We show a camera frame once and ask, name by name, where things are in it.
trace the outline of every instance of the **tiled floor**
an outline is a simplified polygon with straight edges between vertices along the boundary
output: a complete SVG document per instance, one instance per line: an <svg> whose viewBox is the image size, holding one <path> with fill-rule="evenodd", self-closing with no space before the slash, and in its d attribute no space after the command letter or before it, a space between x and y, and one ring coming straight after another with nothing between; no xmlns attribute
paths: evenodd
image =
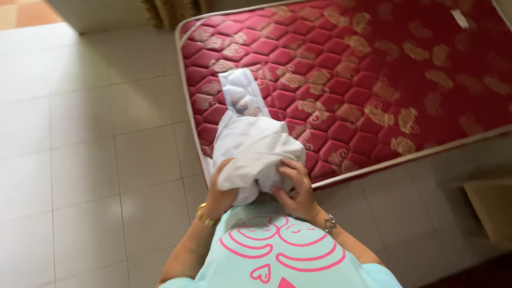
<svg viewBox="0 0 512 288"><path fill-rule="evenodd" d="M151 287L203 202L173 35L0 31L0 286ZM499 251L435 181L510 162L510 138L318 192L404 286Z"/></svg>
<svg viewBox="0 0 512 288"><path fill-rule="evenodd" d="M0 0L0 30L64 21L45 0Z"/></svg>

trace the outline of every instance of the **hand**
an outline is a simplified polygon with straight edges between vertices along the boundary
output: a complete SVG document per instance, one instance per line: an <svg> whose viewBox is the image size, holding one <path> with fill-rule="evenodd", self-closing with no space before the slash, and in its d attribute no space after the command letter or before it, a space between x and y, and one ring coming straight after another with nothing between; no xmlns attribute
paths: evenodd
<svg viewBox="0 0 512 288"><path fill-rule="evenodd" d="M299 162L284 158L281 159L281 164L278 172L291 179L295 191L288 195L283 189L272 187L272 195L278 199L286 212L308 222L314 221L323 210L315 201L306 168Z"/></svg>
<svg viewBox="0 0 512 288"><path fill-rule="evenodd" d="M238 188L229 189L227 191L220 191L217 188L217 179L221 174L222 169L231 162L234 158L229 158L222 161L210 179L210 189L206 195L206 205L203 208L203 213L206 217L213 220L220 219L224 212L228 211L233 205L234 200L238 195Z"/></svg>

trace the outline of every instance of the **mattress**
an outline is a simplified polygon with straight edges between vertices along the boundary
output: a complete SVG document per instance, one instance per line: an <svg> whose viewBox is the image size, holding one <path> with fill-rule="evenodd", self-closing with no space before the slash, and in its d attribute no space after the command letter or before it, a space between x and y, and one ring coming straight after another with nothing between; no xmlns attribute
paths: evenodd
<svg viewBox="0 0 512 288"><path fill-rule="evenodd" d="M247 68L307 149L315 189L512 131L512 34L487 0L285 1L176 31L204 175L227 110L219 73Z"/></svg>

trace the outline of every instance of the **mint green t-shirt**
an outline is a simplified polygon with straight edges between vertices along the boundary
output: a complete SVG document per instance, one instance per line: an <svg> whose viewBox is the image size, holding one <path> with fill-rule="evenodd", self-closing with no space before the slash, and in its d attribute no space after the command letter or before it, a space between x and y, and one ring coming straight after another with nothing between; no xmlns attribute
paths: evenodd
<svg viewBox="0 0 512 288"><path fill-rule="evenodd" d="M379 264L363 264L322 229L277 203L234 207L221 219L199 274L161 288L400 287Z"/></svg>

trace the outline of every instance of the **mattress label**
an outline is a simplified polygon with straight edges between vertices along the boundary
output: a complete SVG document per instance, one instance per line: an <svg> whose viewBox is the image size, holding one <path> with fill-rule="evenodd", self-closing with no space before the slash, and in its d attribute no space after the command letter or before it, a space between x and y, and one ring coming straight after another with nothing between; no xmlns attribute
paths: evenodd
<svg viewBox="0 0 512 288"><path fill-rule="evenodd" d="M260 88L247 68L219 73L227 108L237 117L270 117Z"/></svg>
<svg viewBox="0 0 512 288"><path fill-rule="evenodd" d="M455 17L455 20L457 21L457 23L459 23L460 27L462 27L463 29L467 29L470 27L469 23L466 20L466 17L462 15L462 12L460 12L459 9L453 9L450 10L450 12L452 13L453 17Z"/></svg>

